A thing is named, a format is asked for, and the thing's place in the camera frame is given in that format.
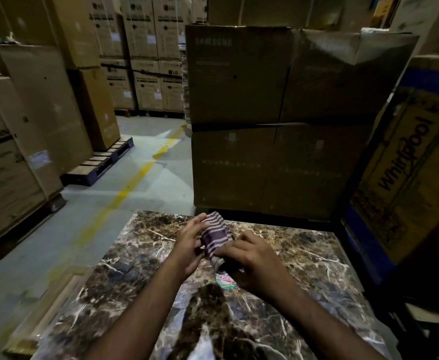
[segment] colorful round label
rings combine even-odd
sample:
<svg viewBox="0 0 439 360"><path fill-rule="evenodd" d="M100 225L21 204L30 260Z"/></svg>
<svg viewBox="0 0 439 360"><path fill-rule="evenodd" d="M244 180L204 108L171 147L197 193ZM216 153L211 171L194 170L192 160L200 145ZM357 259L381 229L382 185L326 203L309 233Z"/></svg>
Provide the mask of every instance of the colorful round label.
<svg viewBox="0 0 439 360"><path fill-rule="evenodd" d="M216 283L219 284L221 288L226 290L236 287L236 282L228 274L218 274L216 273Z"/></svg>

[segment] person's arm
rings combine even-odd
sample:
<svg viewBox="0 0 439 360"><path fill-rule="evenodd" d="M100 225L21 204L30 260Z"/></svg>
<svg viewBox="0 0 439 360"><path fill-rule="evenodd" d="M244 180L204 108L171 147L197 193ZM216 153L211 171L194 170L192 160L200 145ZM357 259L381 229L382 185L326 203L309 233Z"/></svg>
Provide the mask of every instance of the person's arm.
<svg viewBox="0 0 439 360"><path fill-rule="evenodd" d="M197 234L207 228L200 214L180 230L171 254L113 326L91 346L86 360L148 359L183 281L204 253Z"/></svg>
<svg viewBox="0 0 439 360"><path fill-rule="evenodd" d="M251 231L216 249L215 255L239 262L230 273L238 284L270 303L303 336L320 359L385 360L355 332L329 314L296 284L271 246Z"/></svg>

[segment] striped cloth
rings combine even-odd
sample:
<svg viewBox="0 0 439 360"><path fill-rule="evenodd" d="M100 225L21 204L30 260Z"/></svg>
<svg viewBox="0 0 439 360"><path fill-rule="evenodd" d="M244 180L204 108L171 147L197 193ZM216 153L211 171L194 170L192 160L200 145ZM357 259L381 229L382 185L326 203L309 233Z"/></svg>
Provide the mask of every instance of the striped cloth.
<svg viewBox="0 0 439 360"><path fill-rule="evenodd" d="M216 272L225 273L225 270L221 268L225 260L213 255L213 252L223 244L232 241L233 236L218 212L210 213L203 222L209 223L209 227L201 233L201 241L206 248L206 255Z"/></svg>

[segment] table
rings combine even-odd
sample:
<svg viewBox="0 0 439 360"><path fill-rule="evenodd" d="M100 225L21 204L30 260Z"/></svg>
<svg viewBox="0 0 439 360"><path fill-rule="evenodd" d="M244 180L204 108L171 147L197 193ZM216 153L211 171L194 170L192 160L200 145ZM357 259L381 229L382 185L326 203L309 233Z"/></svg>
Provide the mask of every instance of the table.
<svg viewBox="0 0 439 360"><path fill-rule="evenodd" d="M136 212L79 294L41 342L33 360L81 358L148 283L189 216ZM226 221L236 236L252 230L321 305L378 351L386 346L337 238L329 232ZM207 260L180 287L151 359L300 359L316 357L267 303L222 289Z"/></svg>

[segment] concrete floor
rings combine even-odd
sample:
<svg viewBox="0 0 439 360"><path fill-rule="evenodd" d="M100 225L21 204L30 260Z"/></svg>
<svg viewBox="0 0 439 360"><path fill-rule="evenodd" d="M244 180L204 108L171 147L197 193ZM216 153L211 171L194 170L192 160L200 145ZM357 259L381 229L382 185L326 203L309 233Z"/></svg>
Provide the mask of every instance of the concrete floor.
<svg viewBox="0 0 439 360"><path fill-rule="evenodd" d="M95 266L134 211L194 213L184 121L121 116L118 121L121 133L133 136L132 151L93 187L66 187L67 205L0 261L0 351L49 283L67 266ZM392 334L386 327L381 332L392 357L400 358Z"/></svg>

